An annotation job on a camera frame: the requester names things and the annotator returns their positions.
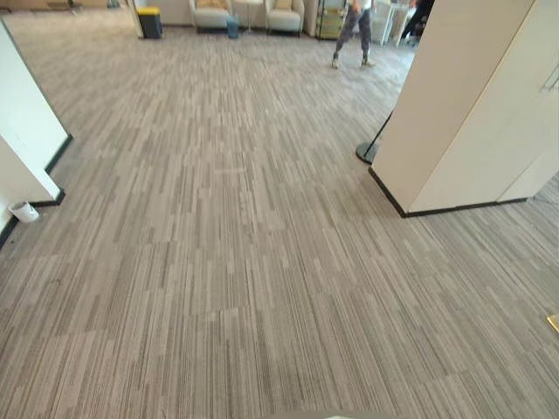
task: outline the leg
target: leg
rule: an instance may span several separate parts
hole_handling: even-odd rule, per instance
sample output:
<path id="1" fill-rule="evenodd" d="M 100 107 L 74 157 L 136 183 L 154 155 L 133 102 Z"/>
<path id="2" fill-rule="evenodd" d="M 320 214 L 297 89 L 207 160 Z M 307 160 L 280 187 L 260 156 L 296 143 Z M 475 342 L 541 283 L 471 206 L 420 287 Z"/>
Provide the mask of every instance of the leg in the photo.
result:
<path id="1" fill-rule="evenodd" d="M 408 22 L 408 24 L 404 28 L 404 31 L 402 32 L 402 39 L 407 37 L 408 33 L 413 31 L 413 28 L 416 27 L 416 24 L 419 22 L 419 19 L 421 19 L 421 12 L 419 9 L 417 9 L 416 12 L 411 17 L 410 22 Z"/>
<path id="2" fill-rule="evenodd" d="M 251 31 L 251 4 L 246 3 L 246 18 L 248 19 L 248 32 Z"/>
<path id="3" fill-rule="evenodd" d="M 338 57 L 338 53 L 340 52 L 340 49 L 351 38 L 351 31 L 355 27 L 358 18 L 359 18 L 359 13 L 349 8 L 348 15 L 346 16 L 346 21 L 343 23 L 342 31 L 340 32 L 338 41 L 335 43 L 334 58 Z"/>
<path id="4" fill-rule="evenodd" d="M 370 47 L 370 9 L 364 10 L 359 19 L 359 35 L 361 35 L 363 59 L 367 59 Z"/>

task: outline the person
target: person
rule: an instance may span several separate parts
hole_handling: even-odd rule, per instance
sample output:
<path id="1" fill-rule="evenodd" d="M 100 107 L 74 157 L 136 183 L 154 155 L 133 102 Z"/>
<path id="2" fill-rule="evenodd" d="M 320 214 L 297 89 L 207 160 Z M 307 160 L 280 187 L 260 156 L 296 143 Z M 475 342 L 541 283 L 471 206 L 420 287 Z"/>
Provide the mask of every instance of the person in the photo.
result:
<path id="1" fill-rule="evenodd" d="M 418 7 L 416 8 L 416 12 L 410 19 L 410 22 L 405 26 L 404 32 L 402 32 L 402 39 L 408 36 L 415 28 L 417 24 L 421 24 L 422 20 L 424 19 L 425 22 L 429 18 L 431 14 L 431 9 L 435 4 L 435 0 L 420 0 L 418 3 Z"/>
<path id="2" fill-rule="evenodd" d="M 361 66 L 372 67 L 374 63 L 369 61 L 370 46 L 370 7 L 372 0 L 349 0 L 349 10 L 346 21 L 343 24 L 342 31 L 335 43 L 334 56 L 332 57 L 332 67 L 340 66 L 339 57 L 340 50 L 343 45 L 351 38 L 351 32 L 355 24 L 359 23 L 359 35 L 361 36 L 361 49 L 363 51 Z"/>

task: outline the black stand base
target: black stand base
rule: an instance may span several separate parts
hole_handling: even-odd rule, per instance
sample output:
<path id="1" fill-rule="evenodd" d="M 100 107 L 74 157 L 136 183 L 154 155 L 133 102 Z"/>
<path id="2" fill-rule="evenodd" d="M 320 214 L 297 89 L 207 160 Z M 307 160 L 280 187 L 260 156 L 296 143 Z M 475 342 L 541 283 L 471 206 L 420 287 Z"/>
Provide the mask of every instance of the black stand base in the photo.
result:
<path id="1" fill-rule="evenodd" d="M 375 154 L 378 151 L 378 144 L 376 144 L 376 140 L 378 140 L 378 137 L 380 137 L 380 135 L 383 133 L 384 127 L 386 127 L 386 124 L 388 124 L 391 116 L 392 112 L 390 112 L 390 115 L 388 115 L 388 118 L 383 123 L 383 126 L 378 131 L 378 133 L 376 133 L 375 138 L 371 143 L 364 142 L 363 144 L 357 146 L 355 154 L 357 155 L 357 157 L 359 157 L 359 160 L 364 161 L 368 164 L 373 164 L 373 159 L 375 158 Z"/>
<path id="2" fill-rule="evenodd" d="M 378 151 L 378 146 L 378 144 L 374 144 L 373 147 L 371 147 L 370 142 L 364 142 L 363 144 L 359 144 L 357 146 L 355 149 L 355 155 L 359 158 L 359 160 L 368 164 L 373 164 L 373 159 Z"/>

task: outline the furniture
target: furniture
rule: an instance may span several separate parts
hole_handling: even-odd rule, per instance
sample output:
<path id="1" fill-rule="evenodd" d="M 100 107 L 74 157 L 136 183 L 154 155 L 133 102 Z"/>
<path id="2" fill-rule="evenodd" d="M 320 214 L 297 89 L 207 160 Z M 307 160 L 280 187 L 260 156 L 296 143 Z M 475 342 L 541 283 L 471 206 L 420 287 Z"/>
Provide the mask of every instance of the furniture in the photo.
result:
<path id="1" fill-rule="evenodd" d="M 162 35 L 161 18 L 158 7 L 139 7 L 136 9 L 140 18 L 141 32 L 147 39 L 160 39 Z"/>
<path id="2" fill-rule="evenodd" d="M 556 12 L 435 3 L 372 165 L 401 215 L 523 200 L 559 170 Z"/>
<path id="3" fill-rule="evenodd" d="M 303 0 L 293 0 L 291 10 L 274 9 L 275 0 L 266 0 L 266 28 L 269 31 L 301 32 L 305 17 Z"/>
<path id="4" fill-rule="evenodd" d="M 316 37 L 337 39 L 346 17 L 345 0 L 322 0 L 316 17 Z"/>
<path id="5" fill-rule="evenodd" d="M 305 17 L 303 18 L 303 31 L 313 37 L 316 32 L 316 18 L 318 15 L 319 0 L 303 0 L 305 4 Z"/>
<path id="6" fill-rule="evenodd" d="M 374 42 L 384 45 L 390 38 L 390 33 L 393 32 L 392 25 L 396 23 L 398 27 L 394 31 L 394 40 L 396 45 L 400 44 L 400 35 L 404 31 L 405 18 L 395 19 L 397 14 L 406 16 L 410 9 L 409 3 L 392 3 L 388 0 L 379 0 L 376 4 L 376 13 L 372 19 L 372 38 Z"/>
<path id="7" fill-rule="evenodd" d="M 248 25 L 247 32 L 251 32 L 251 4 L 262 4 L 262 0 L 237 0 L 237 3 L 246 4 L 246 22 Z"/>
<path id="8" fill-rule="evenodd" d="M 217 7 L 197 7 L 198 0 L 189 0 L 194 26 L 199 28 L 227 28 L 227 20 L 231 18 L 231 1 L 225 0 L 227 9 Z"/>

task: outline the trash can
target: trash can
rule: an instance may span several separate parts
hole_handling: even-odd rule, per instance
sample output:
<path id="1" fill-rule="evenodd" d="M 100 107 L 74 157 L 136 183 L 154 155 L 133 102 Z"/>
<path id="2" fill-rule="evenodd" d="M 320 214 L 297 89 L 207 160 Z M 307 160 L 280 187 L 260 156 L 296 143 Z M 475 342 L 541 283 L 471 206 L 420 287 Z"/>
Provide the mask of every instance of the trash can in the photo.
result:
<path id="1" fill-rule="evenodd" d="M 230 39 L 238 38 L 238 17 L 229 17 L 227 19 L 227 36 Z"/>
<path id="2" fill-rule="evenodd" d="M 143 37 L 148 39 L 159 39 L 162 34 L 161 15 L 158 7 L 139 7 L 136 9 L 140 19 Z"/>
<path id="3" fill-rule="evenodd" d="M 13 203 L 8 210 L 22 223 L 32 223 L 38 219 L 38 212 L 29 203 Z"/>

